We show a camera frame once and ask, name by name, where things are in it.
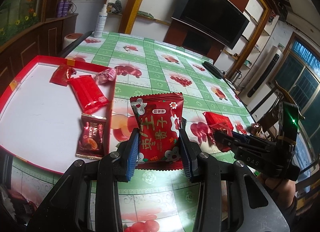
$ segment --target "green checkered tablecloth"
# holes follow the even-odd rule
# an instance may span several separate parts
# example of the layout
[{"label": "green checkered tablecloth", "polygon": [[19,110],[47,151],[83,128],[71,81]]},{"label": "green checkered tablecloth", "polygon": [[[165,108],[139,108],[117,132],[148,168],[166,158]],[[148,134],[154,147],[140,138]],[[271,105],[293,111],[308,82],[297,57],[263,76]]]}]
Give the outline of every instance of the green checkered tablecloth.
[{"label": "green checkered tablecloth", "polygon": [[[182,92],[182,116],[187,120],[186,132],[191,141],[199,143],[202,151],[218,160],[232,163],[231,152],[221,153],[208,140],[197,137],[199,122],[206,124],[204,111],[228,116],[234,131],[247,130],[253,123],[248,111],[236,94],[226,84],[211,75],[202,66],[212,61],[181,47],[117,33],[104,33],[100,39],[89,37],[76,47],[67,58],[101,64],[122,66],[116,80],[113,115],[110,130],[110,152],[130,136],[133,112],[131,96],[144,94]],[[192,84],[182,86],[178,79]],[[14,158],[12,188],[36,205],[39,205],[59,176]],[[95,227],[95,187],[91,193],[91,225]],[[123,224],[131,226],[137,221],[155,220],[160,232],[191,232],[198,205],[199,184],[191,184],[183,170],[135,170],[129,183],[118,183]]]}]

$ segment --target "window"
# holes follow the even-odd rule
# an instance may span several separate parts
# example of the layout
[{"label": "window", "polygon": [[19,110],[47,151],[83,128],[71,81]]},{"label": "window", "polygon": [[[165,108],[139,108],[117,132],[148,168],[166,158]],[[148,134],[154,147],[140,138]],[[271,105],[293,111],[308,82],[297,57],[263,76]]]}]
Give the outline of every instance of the window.
[{"label": "window", "polygon": [[269,81],[271,86],[274,80],[288,91],[299,106],[306,118],[299,121],[300,129],[314,152],[320,153],[320,54],[293,34],[280,68]]}]

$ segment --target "television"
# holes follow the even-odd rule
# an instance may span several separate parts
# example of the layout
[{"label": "television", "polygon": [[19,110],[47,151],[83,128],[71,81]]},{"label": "television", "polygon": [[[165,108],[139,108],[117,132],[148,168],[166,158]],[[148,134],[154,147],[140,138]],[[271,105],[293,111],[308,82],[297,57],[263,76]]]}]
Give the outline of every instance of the television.
[{"label": "television", "polygon": [[233,49],[249,20],[229,0],[180,0],[172,18]]}]

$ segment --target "red candy wrapper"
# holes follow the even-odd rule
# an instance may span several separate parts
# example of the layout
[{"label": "red candy wrapper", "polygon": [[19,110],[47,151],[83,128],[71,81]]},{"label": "red candy wrapper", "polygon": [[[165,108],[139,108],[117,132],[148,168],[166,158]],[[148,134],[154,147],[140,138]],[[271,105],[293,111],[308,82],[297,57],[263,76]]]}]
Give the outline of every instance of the red candy wrapper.
[{"label": "red candy wrapper", "polygon": [[91,75],[68,80],[83,113],[92,114],[109,103]]},{"label": "red candy wrapper", "polygon": [[182,93],[131,97],[130,103],[140,128],[138,167],[158,170],[182,168],[181,161],[175,164],[180,160],[178,139]]},{"label": "red candy wrapper", "polygon": [[231,131],[233,130],[233,125],[230,119],[226,116],[222,116],[220,114],[213,113],[213,112],[204,112],[203,114],[209,128],[212,131],[212,133],[208,133],[208,136],[212,140],[212,142],[216,144],[217,148],[221,152],[228,152],[229,150],[231,150],[230,147],[225,147],[223,144],[216,142],[213,137],[213,134],[216,131],[222,131],[225,134],[232,136]]},{"label": "red candy wrapper", "polygon": [[228,117],[222,116],[213,112],[207,112],[207,111],[204,112],[203,114],[208,125],[224,123],[224,125],[228,126],[231,129],[231,131],[233,130],[233,125]]},{"label": "red candy wrapper", "polygon": [[72,67],[62,64],[58,67],[57,70],[54,71],[50,82],[59,84],[62,86],[67,86],[68,85],[68,79],[70,79],[71,75],[76,74],[76,70],[73,69]]},{"label": "red candy wrapper", "polygon": [[93,79],[95,80],[96,84],[103,84],[105,82],[114,80],[116,76],[117,76],[116,69],[109,68],[98,73]]},{"label": "red candy wrapper", "polygon": [[83,124],[83,130],[78,142],[76,156],[101,159],[104,157],[102,138],[107,119],[82,114],[81,122]]}]

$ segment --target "white bottle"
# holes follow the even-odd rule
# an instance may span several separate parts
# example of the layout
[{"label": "white bottle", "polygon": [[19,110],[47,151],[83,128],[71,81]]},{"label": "white bottle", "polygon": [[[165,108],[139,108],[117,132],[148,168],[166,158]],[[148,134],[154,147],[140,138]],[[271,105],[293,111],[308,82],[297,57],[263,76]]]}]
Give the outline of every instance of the white bottle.
[{"label": "white bottle", "polygon": [[94,31],[94,37],[95,38],[101,38],[102,37],[102,32],[104,30],[104,25],[106,24],[107,15],[108,15],[108,13],[107,13],[107,5],[104,4],[103,8],[101,9],[101,11],[99,12],[99,15],[98,15],[96,29]]}]

